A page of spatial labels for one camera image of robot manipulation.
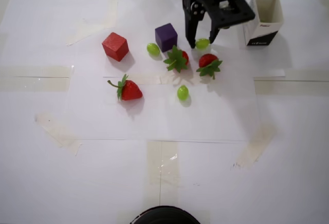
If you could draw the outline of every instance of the masking tape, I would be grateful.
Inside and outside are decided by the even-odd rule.
[[[249,141],[247,147],[237,158],[235,165],[240,167],[251,167],[266,150],[275,133],[276,129],[273,125],[262,124]]]
[[[77,138],[68,132],[67,128],[56,121],[51,114],[42,113],[35,116],[35,122],[40,125],[56,142],[58,147],[64,147],[76,156],[80,147]]]

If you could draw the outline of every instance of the red cube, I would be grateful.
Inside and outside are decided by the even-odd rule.
[[[129,52],[128,43],[125,38],[112,32],[102,43],[107,56],[121,61]]]

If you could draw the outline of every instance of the green grape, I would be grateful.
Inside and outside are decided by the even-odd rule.
[[[189,97],[189,89],[185,85],[182,85],[177,91],[177,96],[181,101],[185,101]]]
[[[147,50],[153,56],[158,56],[160,54],[160,49],[155,43],[149,43],[147,46]]]
[[[196,41],[195,46],[197,49],[204,50],[206,49],[210,44],[210,41],[206,38],[201,38]]]

